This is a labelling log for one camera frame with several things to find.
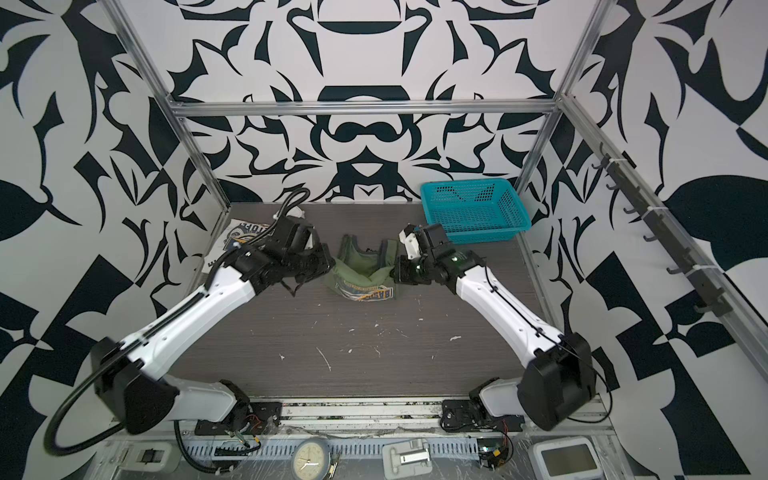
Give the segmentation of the green tank top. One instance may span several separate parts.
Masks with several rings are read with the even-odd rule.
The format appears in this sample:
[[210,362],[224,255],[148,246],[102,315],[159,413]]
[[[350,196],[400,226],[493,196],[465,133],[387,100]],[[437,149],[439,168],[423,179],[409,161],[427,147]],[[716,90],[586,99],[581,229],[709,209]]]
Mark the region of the green tank top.
[[354,302],[394,300],[396,285],[391,272],[398,250],[394,239],[382,240],[377,249],[363,250],[356,235],[345,234],[324,283],[337,295]]

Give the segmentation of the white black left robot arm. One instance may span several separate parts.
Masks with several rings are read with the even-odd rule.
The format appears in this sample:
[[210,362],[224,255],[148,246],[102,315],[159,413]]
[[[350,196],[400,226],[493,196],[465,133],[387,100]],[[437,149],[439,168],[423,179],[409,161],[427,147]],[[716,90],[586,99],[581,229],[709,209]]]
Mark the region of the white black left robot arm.
[[302,285],[328,273],[333,258],[316,229],[297,217],[222,255],[205,283],[179,304],[122,341],[92,351],[104,372],[95,392],[125,431],[144,433],[166,421],[206,421],[228,431],[247,423],[250,401],[228,380],[214,383],[171,375],[172,366],[209,330],[269,287],[292,278]]

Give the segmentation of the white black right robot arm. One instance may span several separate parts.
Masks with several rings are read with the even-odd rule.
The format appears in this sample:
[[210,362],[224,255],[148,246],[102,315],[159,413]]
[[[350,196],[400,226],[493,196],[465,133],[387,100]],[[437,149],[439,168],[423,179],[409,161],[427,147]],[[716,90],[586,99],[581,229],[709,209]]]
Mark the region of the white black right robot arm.
[[515,394],[524,414],[553,430],[597,393],[597,372],[583,336],[565,334],[515,297],[472,250],[452,243],[440,224],[407,225],[398,235],[405,253],[391,277],[397,284],[448,288],[500,334],[524,367]]

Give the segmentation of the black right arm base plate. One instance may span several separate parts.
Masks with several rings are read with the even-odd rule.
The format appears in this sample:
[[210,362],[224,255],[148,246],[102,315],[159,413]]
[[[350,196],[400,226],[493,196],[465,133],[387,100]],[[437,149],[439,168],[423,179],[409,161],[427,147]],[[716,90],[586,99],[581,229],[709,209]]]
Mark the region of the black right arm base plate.
[[439,426],[448,433],[521,432],[525,423],[522,415],[492,417],[482,405],[472,400],[443,400],[441,408]]

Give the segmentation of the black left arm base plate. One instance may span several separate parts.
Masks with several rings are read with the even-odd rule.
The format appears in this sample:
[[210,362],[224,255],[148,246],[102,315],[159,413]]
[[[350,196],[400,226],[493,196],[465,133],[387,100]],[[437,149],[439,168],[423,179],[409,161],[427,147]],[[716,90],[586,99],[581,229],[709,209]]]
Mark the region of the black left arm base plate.
[[200,420],[194,434],[215,436],[233,434],[260,435],[270,433],[280,426],[283,404],[279,401],[257,401],[248,406],[237,404],[232,413],[220,422]]

